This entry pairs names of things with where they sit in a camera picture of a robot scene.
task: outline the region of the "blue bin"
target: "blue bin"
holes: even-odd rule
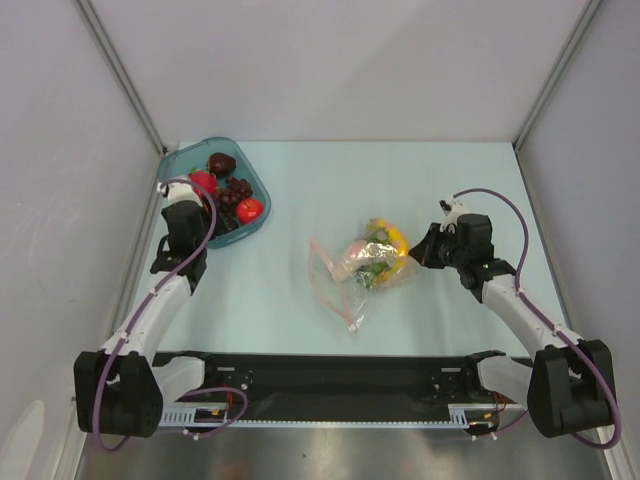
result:
[[[216,152],[225,153],[236,160],[236,169],[231,174],[236,178],[246,178],[253,189],[253,197],[264,206],[262,214],[254,221],[241,225],[233,232],[219,235],[209,242],[209,248],[222,248],[230,245],[258,230],[265,222],[271,211],[271,198],[264,188],[260,177],[247,160],[238,144],[229,138],[212,137],[183,150],[167,155],[158,168],[158,179],[161,182],[179,175],[188,175],[193,171],[206,170],[209,156]],[[226,187],[224,180],[219,180],[219,187]]]

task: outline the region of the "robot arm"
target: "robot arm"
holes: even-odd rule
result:
[[[534,360],[533,367],[502,352],[468,357],[477,368],[480,387],[503,393],[528,407],[538,430],[547,437],[610,425],[612,413],[602,388],[556,329],[595,364],[614,392],[611,353],[599,340],[585,341],[563,324],[547,328],[523,302],[515,287],[514,268],[494,256],[489,217],[470,213],[459,200],[440,202],[445,221],[432,223],[409,255],[427,268],[453,267],[462,286],[495,312]]]
[[[169,205],[162,216],[168,234],[161,239],[151,267],[150,295],[98,352],[82,352],[74,364],[78,424],[85,432],[92,431],[100,376],[123,339],[100,402],[101,433],[151,436],[160,422],[163,405],[196,389],[204,380],[204,362],[197,358],[177,357],[163,367],[152,367],[169,324],[204,274],[207,250],[203,249],[175,276],[168,280],[165,277],[196,251],[210,225],[209,214],[189,185],[174,183],[164,193]]]

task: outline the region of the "white wall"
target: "white wall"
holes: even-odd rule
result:
[[[572,321],[613,352],[624,431],[636,455],[639,89],[640,2],[604,2],[522,152]]]
[[[512,141],[586,0],[94,0],[163,140]]]
[[[112,320],[157,156],[70,0],[0,2],[0,65],[0,449],[44,401],[42,480],[73,361]]]

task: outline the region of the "plastic bag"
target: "plastic bag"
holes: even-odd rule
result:
[[[355,332],[365,317],[367,297],[415,275],[406,238],[389,222],[373,218],[363,235],[335,258],[311,239],[309,281],[316,297]]]

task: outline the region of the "metal floor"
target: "metal floor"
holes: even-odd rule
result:
[[[402,429],[232,428],[194,442],[134,440],[116,455],[87,442],[76,480],[601,480],[604,455],[545,439],[527,419],[497,441]]]

